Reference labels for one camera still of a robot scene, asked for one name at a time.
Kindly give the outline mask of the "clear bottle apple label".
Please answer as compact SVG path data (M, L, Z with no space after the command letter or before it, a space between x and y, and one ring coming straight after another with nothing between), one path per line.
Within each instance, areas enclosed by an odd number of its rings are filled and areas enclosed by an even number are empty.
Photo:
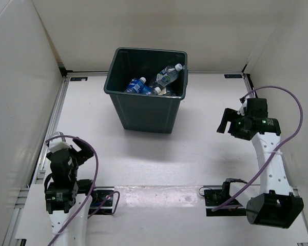
M160 96L176 96L175 92L170 87L165 87L159 93Z

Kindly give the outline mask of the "clear bottle white blue label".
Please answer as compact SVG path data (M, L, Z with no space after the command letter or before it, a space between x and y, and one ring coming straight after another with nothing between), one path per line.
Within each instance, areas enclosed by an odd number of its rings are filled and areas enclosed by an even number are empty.
M168 65L157 74L156 83L161 87L166 87L179 77L182 70L183 66L181 64Z

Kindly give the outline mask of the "clear unlabelled plastic bottle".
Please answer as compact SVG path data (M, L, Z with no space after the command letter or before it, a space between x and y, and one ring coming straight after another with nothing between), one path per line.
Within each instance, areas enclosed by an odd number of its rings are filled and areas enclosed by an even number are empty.
M161 93L161 88L156 84L150 85L149 88L152 95L159 95Z

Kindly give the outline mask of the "clear bottle dark blue label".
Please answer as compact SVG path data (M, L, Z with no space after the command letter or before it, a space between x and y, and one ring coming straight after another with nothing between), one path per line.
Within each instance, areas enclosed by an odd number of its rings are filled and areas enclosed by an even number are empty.
M126 93L136 93L139 94L142 92L144 85L146 83L146 78L140 77L139 79L132 79L129 85L126 87L124 92Z

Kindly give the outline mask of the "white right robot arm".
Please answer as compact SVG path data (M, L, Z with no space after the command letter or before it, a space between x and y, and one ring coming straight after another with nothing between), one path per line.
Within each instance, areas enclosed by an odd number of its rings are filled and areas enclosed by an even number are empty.
M279 121L268 117L264 98L242 98L239 110L226 108L217 129L231 136L252 142L260 180L256 192L242 179L226 179L220 192L220 202L213 210L232 208L237 201L246 209L250 224L288 229L304 208L302 198L294 195L286 177L280 151Z

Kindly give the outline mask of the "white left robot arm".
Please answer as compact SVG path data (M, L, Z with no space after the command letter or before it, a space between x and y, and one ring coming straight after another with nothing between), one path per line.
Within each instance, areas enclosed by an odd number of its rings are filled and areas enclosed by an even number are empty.
M49 245L85 245L89 208L98 198L92 179L78 179L79 167L94 152L79 139L73 142L80 150L63 136L48 140L46 157L51 172L45 179L44 193L53 234Z

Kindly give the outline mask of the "dark green plastic bin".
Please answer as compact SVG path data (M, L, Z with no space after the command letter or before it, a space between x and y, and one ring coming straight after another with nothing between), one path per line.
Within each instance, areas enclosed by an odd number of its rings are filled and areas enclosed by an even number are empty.
M171 85L175 96L154 96L126 93L133 78L153 79L168 65L181 64L184 69ZM180 102L188 84L187 53L175 50L117 48L113 56L104 92L115 107L126 130L165 133L173 130Z

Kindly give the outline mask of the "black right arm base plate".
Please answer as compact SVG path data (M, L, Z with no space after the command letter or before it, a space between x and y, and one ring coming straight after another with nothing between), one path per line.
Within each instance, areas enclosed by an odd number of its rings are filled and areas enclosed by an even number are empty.
M230 198L225 195L222 189L212 189L208 186L202 186L199 189L199 196L204 198L207 217L239 217L246 216L246 209L240 205L237 200L233 200L229 206L231 208L220 209L213 212L212 208L217 207Z

